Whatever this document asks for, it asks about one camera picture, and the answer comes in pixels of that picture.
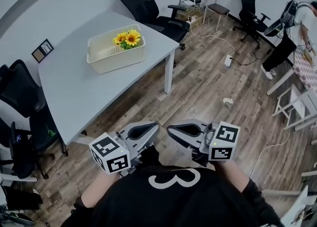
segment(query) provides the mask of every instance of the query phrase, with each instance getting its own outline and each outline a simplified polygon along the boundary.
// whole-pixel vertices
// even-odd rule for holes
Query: black pants
[[[275,48],[268,59],[263,63],[263,68],[270,71],[284,62],[288,56],[296,49],[296,45],[288,38],[286,31],[284,31],[283,39]]]
[[[38,210],[39,204],[42,204],[41,197],[36,193],[28,193],[3,186],[8,210]]]

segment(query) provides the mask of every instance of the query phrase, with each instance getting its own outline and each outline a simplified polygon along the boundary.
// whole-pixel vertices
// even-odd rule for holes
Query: black t-shirt
[[[206,168],[144,167],[113,184],[94,209],[80,200],[75,208],[63,227],[283,226],[251,180],[240,193]]]

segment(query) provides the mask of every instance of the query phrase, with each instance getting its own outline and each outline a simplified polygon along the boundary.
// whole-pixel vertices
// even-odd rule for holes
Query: picture frame
[[[35,58],[35,60],[37,60],[38,63],[40,63],[49,53],[51,53],[53,49],[54,48],[49,40],[46,39],[32,52],[32,56]]]

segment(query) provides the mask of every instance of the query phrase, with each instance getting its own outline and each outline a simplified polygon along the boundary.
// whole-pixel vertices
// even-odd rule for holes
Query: number 3
[[[156,189],[165,189],[165,188],[168,188],[168,187],[174,185],[175,183],[179,183],[183,187],[191,187],[191,186],[195,185],[200,180],[200,173],[197,170],[189,168],[189,169],[180,169],[178,171],[183,171],[183,170],[187,170],[187,171],[192,172],[195,175],[195,178],[191,182],[186,182],[186,181],[182,180],[181,178],[179,178],[177,175],[175,175],[168,182],[157,183],[155,181],[156,175],[153,175],[153,176],[149,177],[149,183],[152,187],[154,187]]]

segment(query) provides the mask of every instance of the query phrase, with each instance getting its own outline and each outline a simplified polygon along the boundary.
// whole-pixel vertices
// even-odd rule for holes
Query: electrical outlet
[[[195,16],[192,16],[192,17],[190,17],[189,20],[187,20],[186,22],[187,22],[188,24],[193,25],[196,21],[197,21],[197,20],[196,20],[196,17],[195,17]]]
[[[230,67],[231,58],[232,58],[232,56],[227,55],[227,57],[226,57],[226,59],[225,59],[225,61],[224,61],[224,65],[225,65],[225,66]]]

